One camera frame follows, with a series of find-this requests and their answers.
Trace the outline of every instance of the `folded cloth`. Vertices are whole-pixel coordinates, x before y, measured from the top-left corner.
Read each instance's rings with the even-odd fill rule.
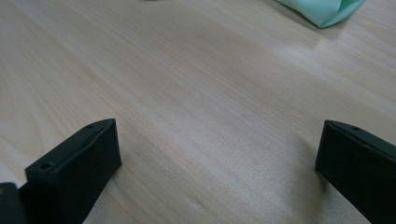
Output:
[[[364,0],[276,0],[301,12],[319,28],[336,24],[351,15]]]

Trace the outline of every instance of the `black object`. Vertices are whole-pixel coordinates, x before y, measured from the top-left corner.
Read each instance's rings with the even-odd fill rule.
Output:
[[[82,223],[120,166],[116,121],[87,125],[27,167],[20,189],[0,184],[0,223]]]
[[[316,170],[370,222],[396,223],[396,146],[326,120]]]

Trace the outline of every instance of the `screw hole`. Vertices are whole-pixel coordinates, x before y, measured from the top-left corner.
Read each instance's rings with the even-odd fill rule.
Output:
[[[48,169],[51,168],[51,167],[52,167],[52,164],[49,163],[49,162],[46,162],[46,163],[44,163],[44,164],[42,164],[42,165],[40,166],[40,168],[41,168],[42,170],[48,170]]]

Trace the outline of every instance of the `teal cloth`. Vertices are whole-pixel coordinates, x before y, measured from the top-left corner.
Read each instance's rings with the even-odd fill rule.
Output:
[[[364,0],[276,0],[301,12],[317,27],[336,24],[352,14]]]

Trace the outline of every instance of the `wooden table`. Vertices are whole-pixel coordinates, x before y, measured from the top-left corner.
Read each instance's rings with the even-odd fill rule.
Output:
[[[0,1],[0,182],[107,118],[85,223],[367,223],[314,164],[325,119],[396,144],[396,5],[319,30],[274,0]]]

